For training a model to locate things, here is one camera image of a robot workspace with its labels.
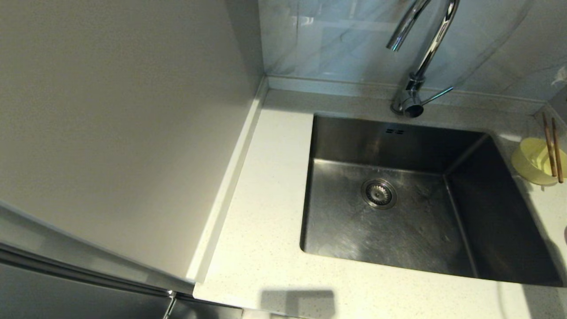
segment stainless steel sink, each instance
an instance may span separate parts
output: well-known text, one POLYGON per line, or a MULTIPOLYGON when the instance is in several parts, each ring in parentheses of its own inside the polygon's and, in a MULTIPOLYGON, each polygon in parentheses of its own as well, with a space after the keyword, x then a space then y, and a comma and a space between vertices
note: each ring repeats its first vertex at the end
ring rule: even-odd
POLYGON ((316 116, 301 248, 562 286, 494 141, 479 132, 316 116))

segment faucet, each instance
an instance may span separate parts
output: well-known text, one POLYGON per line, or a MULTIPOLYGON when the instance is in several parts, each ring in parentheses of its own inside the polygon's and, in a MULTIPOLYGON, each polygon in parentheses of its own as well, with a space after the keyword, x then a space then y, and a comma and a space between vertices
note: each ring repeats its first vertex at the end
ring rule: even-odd
MULTIPOLYGON (((391 49, 395 52, 400 49, 402 43, 405 40, 405 37, 412 29, 413 24, 430 1, 431 0, 415 0, 413 2, 412 6, 408 9, 403 19, 400 21, 400 24, 398 24, 396 31, 394 31, 392 37, 390 38, 390 41, 388 42, 388 45, 386 45, 388 49, 391 49)), ((409 81, 405 86, 405 89, 398 92, 396 99, 390 107, 392 112, 398 115, 405 115, 407 117, 418 117, 423 113, 424 105, 442 95, 445 95, 453 89, 453 87, 450 86, 423 101, 421 100, 419 95, 419 89, 425 81, 425 70, 427 70, 429 64, 431 63, 431 60, 433 59, 433 56, 435 55, 435 52, 439 48, 439 45, 441 44, 441 41, 445 36, 445 33, 447 33, 447 30, 449 29, 449 26, 451 25, 451 22, 455 17, 458 6, 459 0, 448 0, 446 8, 447 12, 444 14, 443 19, 441 20, 441 25, 439 26, 437 33, 431 40, 431 44, 425 52, 419 67, 415 72, 411 72, 409 74, 409 81)))

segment yellow bowl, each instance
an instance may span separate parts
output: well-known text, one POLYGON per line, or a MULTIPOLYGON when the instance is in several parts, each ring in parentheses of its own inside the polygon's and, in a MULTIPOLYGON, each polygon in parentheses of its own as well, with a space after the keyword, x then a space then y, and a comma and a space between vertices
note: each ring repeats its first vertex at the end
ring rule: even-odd
MULTIPOLYGON (((563 177, 567 173, 567 154, 559 151, 563 177)), ((529 137, 522 142, 512 154, 512 166, 528 181, 538 185, 557 183, 557 177, 551 176, 551 163, 545 140, 529 137)))

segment faucet handle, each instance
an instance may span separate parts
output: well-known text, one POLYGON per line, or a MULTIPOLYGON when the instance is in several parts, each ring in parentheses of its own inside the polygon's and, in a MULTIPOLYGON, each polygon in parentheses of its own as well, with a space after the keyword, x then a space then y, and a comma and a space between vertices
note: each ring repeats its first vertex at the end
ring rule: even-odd
POLYGON ((445 94, 449 93, 450 91, 453 91, 454 87, 450 86, 446 89, 444 89, 443 91, 431 96, 429 99, 426 99, 425 101, 421 102, 421 105, 426 105, 427 103, 431 102, 432 100, 435 100, 437 98, 440 98, 442 96, 444 96, 445 94))

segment backsplash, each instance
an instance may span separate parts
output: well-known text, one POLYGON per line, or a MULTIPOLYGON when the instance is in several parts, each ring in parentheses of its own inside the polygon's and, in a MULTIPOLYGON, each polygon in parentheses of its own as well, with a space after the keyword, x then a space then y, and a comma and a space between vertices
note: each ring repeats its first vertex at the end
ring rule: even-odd
MULTIPOLYGON (((399 85, 445 1, 432 1, 399 52, 386 48, 412 0, 259 0, 269 75, 399 85)), ((462 0, 425 87, 550 100, 567 64, 565 0, 462 0)))

